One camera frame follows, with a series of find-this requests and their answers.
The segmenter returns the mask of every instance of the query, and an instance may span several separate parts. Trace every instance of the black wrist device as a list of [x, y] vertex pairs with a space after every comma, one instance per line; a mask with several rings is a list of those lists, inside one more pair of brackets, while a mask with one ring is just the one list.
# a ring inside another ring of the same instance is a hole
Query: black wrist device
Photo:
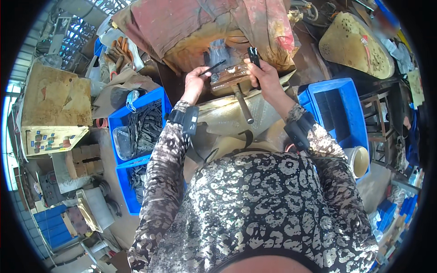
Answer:
[[308, 131], [316, 124], [314, 116], [305, 112], [297, 121], [289, 121], [284, 130], [290, 137], [296, 149], [301, 152], [309, 148]]
[[172, 110], [167, 120], [182, 125], [182, 132], [188, 135], [195, 135], [197, 129], [197, 118], [199, 116], [199, 107], [190, 106], [185, 113], [179, 110]]

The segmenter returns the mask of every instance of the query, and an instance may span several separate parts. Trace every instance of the face mask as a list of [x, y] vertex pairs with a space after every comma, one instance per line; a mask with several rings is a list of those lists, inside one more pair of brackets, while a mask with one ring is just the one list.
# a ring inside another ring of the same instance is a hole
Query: face mask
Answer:
[[133, 105], [133, 102], [139, 98], [139, 92], [138, 90], [132, 90], [127, 99], [126, 99], [126, 107], [131, 111], [132, 113], [136, 113], [136, 108]]

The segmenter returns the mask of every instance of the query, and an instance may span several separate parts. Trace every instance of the bucket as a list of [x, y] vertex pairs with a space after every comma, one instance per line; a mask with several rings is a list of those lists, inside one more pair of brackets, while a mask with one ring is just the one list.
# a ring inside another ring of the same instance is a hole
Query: bucket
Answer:
[[354, 178], [357, 179], [362, 177], [369, 167], [369, 152], [363, 146], [343, 150], [347, 156], [347, 162], [352, 169]]

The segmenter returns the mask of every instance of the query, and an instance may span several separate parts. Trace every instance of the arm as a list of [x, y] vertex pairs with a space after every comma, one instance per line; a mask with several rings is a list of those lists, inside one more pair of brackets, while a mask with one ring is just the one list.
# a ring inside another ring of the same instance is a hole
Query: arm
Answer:
[[[263, 97], [279, 115], [286, 122], [300, 119], [306, 110], [282, 90], [276, 69], [261, 60], [261, 69], [251, 64], [249, 59], [245, 62], [248, 64], [252, 85], [257, 86], [258, 78]], [[374, 248], [376, 241], [367, 240], [372, 236], [370, 223], [344, 151], [335, 139], [317, 123], [308, 132], [308, 140], [310, 143], [308, 152], [312, 158], [315, 158], [314, 163], [325, 199], [346, 222], [347, 230], [350, 230], [358, 239], [357, 248], [377, 250], [377, 247]], [[320, 157], [338, 159], [317, 159]]]
[[[185, 93], [174, 109], [185, 112], [194, 105], [203, 88], [204, 80], [211, 75], [198, 75], [208, 67], [198, 67], [185, 79]], [[140, 211], [139, 227], [128, 260], [133, 272], [145, 272], [153, 252], [173, 222], [184, 193], [183, 167], [188, 149], [188, 136], [182, 125], [167, 122], [147, 164], [144, 199]]]

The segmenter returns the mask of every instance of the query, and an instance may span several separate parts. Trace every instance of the patterned sleeve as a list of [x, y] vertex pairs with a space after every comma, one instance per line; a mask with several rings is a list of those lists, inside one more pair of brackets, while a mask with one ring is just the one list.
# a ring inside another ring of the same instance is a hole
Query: patterned sleeve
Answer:
[[[187, 102], [174, 109], [185, 112]], [[140, 223], [129, 249], [132, 272], [147, 272], [155, 248], [173, 222], [184, 192], [183, 167], [188, 136], [182, 125], [167, 122], [147, 164]]]
[[[288, 121], [295, 121], [305, 113], [305, 109], [296, 104], [288, 113]], [[347, 156], [338, 143], [328, 132], [316, 123], [308, 132], [310, 143], [309, 153], [323, 188], [323, 196], [336, 209], [337, 214], [345, 221], [346, 231], [350, 231], [358, 244], [354, 251], [365, 253], [361, 260], [363, 268], [370, 268], [378, 245], [371, 232], [367, 213], [364, 211], [363, 201], [358, 192], [352, 170], [347, 163]], [[335, 159], [317, 159], [318, 157], [333, 157]]]

